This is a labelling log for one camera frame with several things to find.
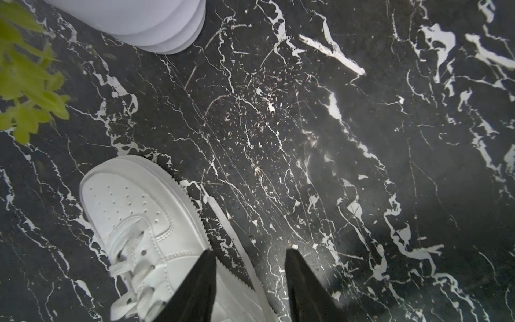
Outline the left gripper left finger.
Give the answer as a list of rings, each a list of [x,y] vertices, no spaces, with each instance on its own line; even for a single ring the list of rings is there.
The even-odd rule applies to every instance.
[[[217,294],[216,267],[214,252],[205,250],[154,321],[211,321]]]

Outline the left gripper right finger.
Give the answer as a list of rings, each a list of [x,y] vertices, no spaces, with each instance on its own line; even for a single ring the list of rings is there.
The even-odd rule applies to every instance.
[[[285,272],[292,321],[346,321],[298,250],[287,249]]]

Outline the white sneaker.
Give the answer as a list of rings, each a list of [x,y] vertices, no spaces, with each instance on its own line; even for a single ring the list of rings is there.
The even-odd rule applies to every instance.
[[[201,254],[212,251],[198,211],[164,169],[140,156],[119,156],[91,169],[79,193],[110,275],[127,288],[112,304],[110,319],[154,321]],[[265,321],[252,283],[217,256],[216,265],[211,321]]]

